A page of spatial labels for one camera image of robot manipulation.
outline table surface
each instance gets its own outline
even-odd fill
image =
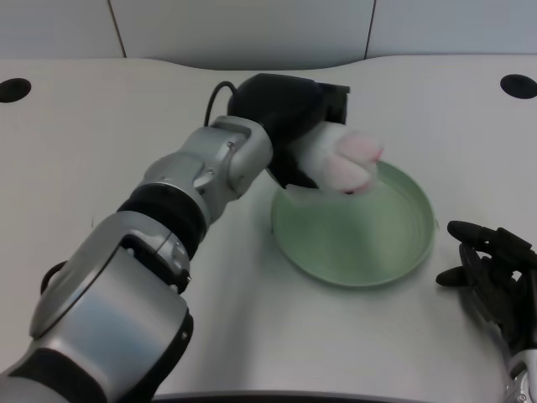
[[[498,401],[495,333],[435,276],[459,265],[445,228],[465,220],[537,240],[537,98],[501,78],[537,78],[533,56],[397,56],[286,74],[352,88],[348,123],[423,187],[440,225],[424,266],[375,290],[324,285],[270,232],[266,174],[208,233],[185,293],[188,350],[159,393],[307,390],[430,402]],[[2,60],[32,82],[0,104],[0,369],[26,349],[39,282],[113,212],[158,157],[201,126],[212,88],[252,71],[153,60]],[[224,113],[227,94],[216,102]]]

